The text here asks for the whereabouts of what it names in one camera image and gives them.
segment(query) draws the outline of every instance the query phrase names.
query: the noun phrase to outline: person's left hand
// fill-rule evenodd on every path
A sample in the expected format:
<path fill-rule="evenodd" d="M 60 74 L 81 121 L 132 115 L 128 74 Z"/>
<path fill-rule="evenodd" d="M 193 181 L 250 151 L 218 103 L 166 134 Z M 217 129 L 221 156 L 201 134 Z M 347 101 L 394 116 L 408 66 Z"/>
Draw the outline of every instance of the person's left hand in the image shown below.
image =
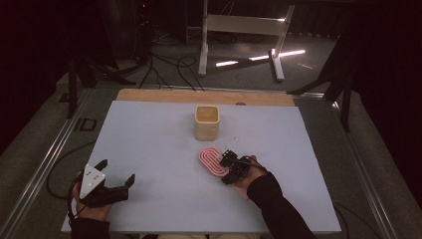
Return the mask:
<path fill-rule="evenodd" d="M 103 207 L 90 208 L 81 202 L 80 197 L 79 197 L 80 190 L 81 190 L 81 183 L 78 182 L 77 184 L 75 184 L 72 191 L 72 195 L 77 201 L 77 213 L 79 213 L 78 217 L 95 219 L 98 221 L 106 221 L 109 211 L 111 210 L 112 204 L 109 204 Z"/>

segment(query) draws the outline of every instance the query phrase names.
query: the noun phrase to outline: white metal frame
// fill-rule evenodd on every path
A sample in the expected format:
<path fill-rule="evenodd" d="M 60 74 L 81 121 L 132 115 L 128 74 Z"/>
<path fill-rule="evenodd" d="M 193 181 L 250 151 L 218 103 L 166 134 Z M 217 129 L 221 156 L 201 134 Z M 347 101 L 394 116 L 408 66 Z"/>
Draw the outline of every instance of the white metal frame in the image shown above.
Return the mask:
<path fill-rule="evenodd" d="M 208 31 L 275 35 L 279 36 L 279 40 L 277 41 L 276 48 L 271 50 L 271 56 L 277 80 L 282 82 L 285 79 L 285 76 L 283 74 L 283 68 L 279 54 L 282 50 L 294 9 L 294 5 L 289 6 L 287 16 L 284 20 L 211 15 L 208 14 L 208 0 L 204 0 L 204 12 L 202 21 L 202 49 L 201 57 L 199 59 L 198 75 L 204 77 L 207 71 Z"/>

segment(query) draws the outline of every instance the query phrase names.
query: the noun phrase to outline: table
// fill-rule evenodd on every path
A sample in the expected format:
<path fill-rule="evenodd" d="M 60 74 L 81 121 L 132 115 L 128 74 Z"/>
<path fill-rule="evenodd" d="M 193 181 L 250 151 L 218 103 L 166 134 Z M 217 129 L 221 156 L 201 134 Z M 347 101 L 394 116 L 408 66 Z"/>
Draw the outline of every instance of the table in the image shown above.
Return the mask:
<path fill-rule="evenodd" d="M 202 21 L 202 48 L 199 59 L 199 76 L 205 76 L 208 59 L 208 31 L 236 32 L 262 35 L 279 36 L 275 49 L 270 51 L 271 59 L 276 73 L 276 79 L 282 82 L 285 79 L 282 63 L 280 61 L 280 51 L 288 32 L 289 24 L 295 6 L 290 5 L 285 19 L 252 18 L 240 16 L 224 16 L 208 14 L 208 0 L 204 0 L 203 21 Z"/>
<path fill-rule="evenodd" d="M 89 160 L 95 165 L 108 159 L 108 187 L 120 186 L 136 174 L 129 200 L 111 211 L 111 231 L 268 233 L 255 204 L 209 173 L 198 159 L 203 147 L 223 148 L 233 136 L 239 142 L 232 150 L 258 156 L 313 232 L 340 231 L 301 114 L 289 96 L 122 90 L 116 99 Z M 194 109 L 204 104 L 220 110 L 215 141 L 194 138 Z M 62 230 L 70 231 L 67 220 Z"/>

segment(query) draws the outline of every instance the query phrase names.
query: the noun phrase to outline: gray carpet floor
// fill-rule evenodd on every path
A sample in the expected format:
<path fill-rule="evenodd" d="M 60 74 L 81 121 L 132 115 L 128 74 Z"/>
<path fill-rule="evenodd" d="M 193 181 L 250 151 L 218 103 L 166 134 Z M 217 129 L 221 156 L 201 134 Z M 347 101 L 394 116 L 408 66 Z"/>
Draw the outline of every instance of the gray carpet floor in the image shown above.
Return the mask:
<path fill-rule="evenodd" d="M 225 37 L 224 35 L 215 36 L 219 40 Z M 241 35 L 239 38 L 250 40 L 251 36 Z M 185 62 L 194 63 L 191 69 L 193 74 L 188 68 L 179 70 L 196 90 L 199 90 L 199 85 L 201 85 L 206 91 L 220 89 L 285 92 L 315 80 L 335 44 L 334 40 L 319 37 L 288 36 L 282 52 L 296 50 L 306 52 L 282 58 L 286 80 L 279 83 L 275 80 L 268 60 L 253 63 L 248 60 L 250 57 L 267 55 L 277 39 L 271 37 L 254 37 L 253 39 L 257 42 L 229 44 L 211 41 L 206 77 L 196 79 L 198 63 L 194 63 L 189 58 L 186 58 Z M 200 40 L 196 38 L 191 39 L 187 46 L 171 38 L 162 38 L 152 48 L 152 52 L 157 55 L 175 59 L 186 56 L 199 59 L 199 51 Z M 226 68 L 215 67 L 215 63 L 224 61 L 238 61 L 239 64 Z M 130 62 L 121 60 L 119 65 L 124 68 L 129 66 Z M 190 88 L 189 84 L 179 76 L 176 67 L 157 58 L 153 59 L 152 65 L 164 81 L 158 78 L 157 73 L 151 71 L 143 88 L 166 89 L 165 83 L 173 89 L 188 90 Z M 127 76 L 129 80 L 136 82 L 132 88 L 139 87 L 147 70 L 148 68 L 144 67 Z M 55 167 L 50 178 L 52 191 L 59 195 L 66 194 L 77 171 L 87 163 L 93 145 L 85 146 L 69 155 L 66 153 L 97 138 L 111 101 L 115 99 L 120 89 L 127 88 L 107 77 L 98 75 L 98 78 L 97 87 L 90 90 L 90 95 L 79 115 L 82 119 L 97 120 L 98 125 L 93 131 L 76 130 L 70 134 L 59 156 L 59 158 L 64 155 L 66 157 Z M 378 238 L 377 235 L 383 237 L 382 223 L 379 223 L 377 217 L 374 216 L 373 205 L 365 190 L 367 182 L 361 180 L 357 168 L 359 165 L 356 167 L 357 157 L 370 176 L 370 183 L 374 186 L 376 195 L 379 196 L 388 215 L 388 220 L 394 227 L 393 236 L 388 238 L 422 238 L 420 208 L 411 196 L 388 149 L 364 110 L 359 95 L 352 95 L 351 133 L 346 133 L 338 123 L 337 111 L 332 108 L 331 103 L 322 100 L 320 95 L 317 95 L 323 93 L 325 89 L 326 85 L 323 85 L 313 89 L 312 95 L 295 97 L 295 104 L 303 115 L 331 197 L 355 215 L 335 204 L 340 212 L 337 217 L 342 232 L 318 235 L 317 238 L 346 238 L 346 228 L 348 228 L 350 238 L 372 239 Z M 0 223 L 2 226 L 12 213 L 21 194 L 25 193 L 24 189 L 28 181 L 48 154 L 62 126 L 67 122 L 68 105 L 59 103 L 60 96 L 66 91 L 67 78 L 64 77 L 58 82 L 57 92 L 44 103 L 0 158 L 0 188 L 2 189 Z M 84 89 L 80 87 L 80 95 L 83 91 Z M 67 211 L 64 200 L 57 199 L 48 193 L 42 182 L 42 187 L 39 191 L 37 190 L 37 195 L 31 203 L 20 225 L 16 227 L 13 238 L 70 238 L 69 234 L 60 231 Z M 129 238 L 130 236 L 112 233 L 111 237 Z"/>

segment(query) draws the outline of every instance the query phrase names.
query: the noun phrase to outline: floor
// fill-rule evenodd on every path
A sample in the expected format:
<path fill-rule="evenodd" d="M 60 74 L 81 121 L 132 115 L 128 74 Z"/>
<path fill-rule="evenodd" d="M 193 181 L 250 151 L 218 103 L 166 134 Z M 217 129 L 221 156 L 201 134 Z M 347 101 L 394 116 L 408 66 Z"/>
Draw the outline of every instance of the floor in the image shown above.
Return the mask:
<path fill-rule="evenodd" d="M 157 36 L 159 41 L 151 50 L 153 68 L 142 84 L 143 89 L 286 92 L 315 80 L 335 44 L 334 40 L 321 37 L 289 35 L 282 52 L 305 52 L 282 58 L 286 80 L 280 83 L 275 80 L 269 60 L 249 60 L 267 55 L 277 39 L 237 35 L 233 43 L 233 36 L 214 34 L 209 45 L 207 76 L 199 78 L 196 72 L 200 39 L 195 34 L 192 32 L 187 46 L 171 37 Z M 176 67 L 180 59 L 183 62 Z M 238 64 L 215 66 L 227 61 Z M 131 64 L 128 60 L 118 63 L 121 68 Z M 180 67 L 183 64 L 191 67 Z M 47 191 L 45 182 L 49 181 L 49 188 L 56 194 L 66 193 L 76 172 L 88 161 L 92 142 L 118 90 L 139 88 L 148 69 L 145 66 L 125 76 L 136 83 L 130 87 L 96 73 L 98 85 L 92 90 L 80 86 L 81 108 L 69 120 L 66 120 L 68 105 L 59 103 L 67 91 L 67 78 L 64 76 L 58 81 L 57 92 L 0 158 L 2 238 L 69 238 L 60 231 L 66 204 Z M 342 227 L 340 233 L 321 234 L 317 238 L 421 238 L 420 208 L 365 112 L 359 95 L 352 95 L 351 133 L 346 133 L 338 123 L 337 107 L 341 106 L 341 99 L 334 105 L 322 99 L 326 87 L 322 85 L 294 97 Z M 96 120 L 98 125 L 94 130 L 75 130 L 78 119 Z M 47 170 L 39 170 L 40 165 Z M 111 238 L 135 237 L 138 235 L 111 234 Z"/>

